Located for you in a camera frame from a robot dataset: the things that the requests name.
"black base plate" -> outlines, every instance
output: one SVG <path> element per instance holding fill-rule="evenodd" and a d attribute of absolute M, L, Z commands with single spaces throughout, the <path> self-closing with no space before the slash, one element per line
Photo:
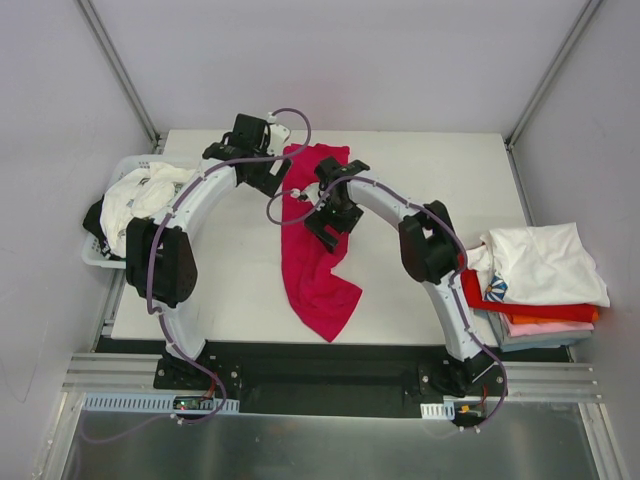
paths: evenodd
<path fill-rule="evenodd" d="M 208 370 L 214 368 L 214 363 L 208 355 L 200 355 L 196 360 Z M 158 360 L 153 388 L 158 390 L 204 390 L 211 386 L 211 378 L 179 358 L 173 357 L 166 351 Z"/>
<path fill-rule="evenodd" d="M 164 349 L 164 342 L 101 339 L 97 351 L 162 354 Z M 505 361 L 570 361 L 564 348 L 498 356 Z M 199 361 L 220 376 L 229 398 L 240 400 L 241 412 L 419 418 L 420 403 L 442 401 L 430 377 L 447 358 L 444 347 L 208 342 Z M 500 395 L 499 374 L 492 368 L 468 395 L 480 396 L 484 383 L 489 395 Z M 165 370 L 154 386 L 204 393 L 211 385 L 206 376 L 195 383 L 185 374 L 172 375 Z"/>

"white laundry basket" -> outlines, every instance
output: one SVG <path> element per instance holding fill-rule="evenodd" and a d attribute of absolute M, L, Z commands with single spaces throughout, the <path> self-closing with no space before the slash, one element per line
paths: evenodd
<path fill-rule="evenodd" d="M 164 162 L 180 168 L 198 168 L 199 160 L 188 157 L 172 157 L 165 155 L 134 155 L 125 157 L 116 166 L 116 169 L 109 179 L 107 190 L 125 175 L 133 172 L 136 168 L 149 168 L 151 162 Z M 100 251 L 100 241 L 92 234 L 88 233 L 82 247 L 82 261 L 87 265 L 96 265 L 103 268 L 125 268 L 124 260 L 109 260 Z"/>

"clothing pile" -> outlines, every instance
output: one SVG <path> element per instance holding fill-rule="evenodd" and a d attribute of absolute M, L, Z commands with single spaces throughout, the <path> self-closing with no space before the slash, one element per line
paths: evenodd
<path fill-rule="evenodd" d="M 125 258 L 129 222 L 150 217 L 166 207 L 194 172 L 164 162 L 137 168 L 89 208 L 82 225 L 99 240 L 105 258 Z"/>
<path fill-rule="evenodd" d="M 462 285 L 487 312 L 503 351 L 571 345 L 589 338 L 607 286 L 575 223 L 490 230 L 467 252 Z"/>

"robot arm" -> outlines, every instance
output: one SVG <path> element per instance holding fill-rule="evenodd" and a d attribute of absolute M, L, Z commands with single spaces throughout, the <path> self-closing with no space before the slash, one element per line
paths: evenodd
<path fill-rule="evenodd" d="M 144 298 L 153 238 L 167 213 L 171 214 L 162 229 L 154 262 L 153 306 L 164 313 L 168 333 L 191 359 L 200 355 L 205 338 L 198 323 L 198 301 L 192 296 L 198 270 L 189 239 L 195 238 L 211 209 L 241 183 L 270 197 L 276 193 L 291 160 L 285 159 L 276 174 L 271 173 L 275 160 L 250 163 L 256 157 L 259 160 L 282 154 L 291 132 L 274 122 L 271 116 L 263 120 L 238 115 L 233 130 L 224 135 L 222 142 L 213 143 L 204 151 L 198 172 L 168 209 L 149 219 L 134 218 L 127 226 L 126 278 Z M 215 168 L 230 160 L 247 163 Z M 181 358 L 173 344 L 167 345 L 167 351 Z"/>
<path fill-rule="evenodd" d="M 205 150 L 202 171 L 183 187 L 188 195 L 174 200 L 169 212 L 175 214 L 168 222 L 169 217 L 162 212 L 151 219 L 134 219 L 127 228 L 127 281 L 145 297 L 152 240 L 159 225 L 166 222 L 155 257 L 152 298 L 154 306 L 164 312 L 170 337 L 191 359 L 200 355 L 205 338 L 197 321 L 198 302 L 191 296 L 197 268 L 189 238 L 195 236 L 210 209 L 240 183 L 248 183 L 273 197 L 291 162 L 285 160 L 276 175 L 271 175 L 273 162 L 268 161 L 240 163 L 234 168 L 217 169 L 208 176 L 204 172 L 228 160 L 280 153 L 289 131 L 280 125 L 271 125 L 270 138 L 265 141 L 268 127 L 260 119 L 239 115 L 233 132 L 225 134 L 223 142 Z M 363 205 L 398 231 L 403 266 L 429 294 L 444 331 L 450 362 L 442 380 L 436 382 L 440 382 L 440 389 L 447 393 L 463 395 L 465 387 L 490 368 L 493 361 L 479 355 L 482 349 L 471 337 L 476 334 L 473 317 L 460 279 L 455 275 L 459 252 L 450 234 L 431 218 L 436 216 L 444 221 L 451 232 L 447 210 L 437 201 L 425 205 L 424 209 L 401 202 L 397 194 L 389 195 L 388 187 L 385 190 L 377 185 L 368 170 L 359 160 L 346 166 L 331 157 L 320 162 L 315 171 L 320 180 L 315 189 L 318 198 L 310 200 L 316 204 L 323 199 L 323 203 L 305 219 L 305 226 L 332 251 L 337 238 L 327 227 L 338 233 L 351 232 L 363 214 L 358 205 Z M 198 188 L 192 188 L 198 183 L 201 184 Z M 168 344 L 167 350 L 179 358 L 173 344 Z"/>

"red towel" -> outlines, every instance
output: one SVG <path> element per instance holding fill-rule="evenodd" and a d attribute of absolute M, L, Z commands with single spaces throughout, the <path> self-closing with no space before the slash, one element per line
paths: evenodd
<path fill-rule="evenodd" d="M 299 145 L 291 145 L 284 153 L 297 148 Z M 327 157 L 334 157 L 341 165 L 346 165 L 349 147 L 321 144 L 307 147 L 293 159 L 282 189 L 303 190 L 317 182 L 313 170 Z M 298 218 L 310 209 L 311 203 L 286 196 L 282 219 Z M 328 342 L 332 342 L 347 324 L 362 294 L 359 287 L 331 273 L 347 254 L 349 235 L 342 234 L 338 238 L 338 246 L 331 254 L 303 222 L 282 227 L 282 278 L 289 303 L 300 320 Z"/>
<path fill-rule="evenodd" d="M 471 308 L 502 312 L 511 315 L 528 315 L 531 317 L 556 318 L 574 322 L 595 322 L 598 309 L 594 305 L 514 305 L 499 302 L 485 302 L 482 299 L 480 283 L 475 270 L 462 272 L 462 288 L 467 303 Z"/>

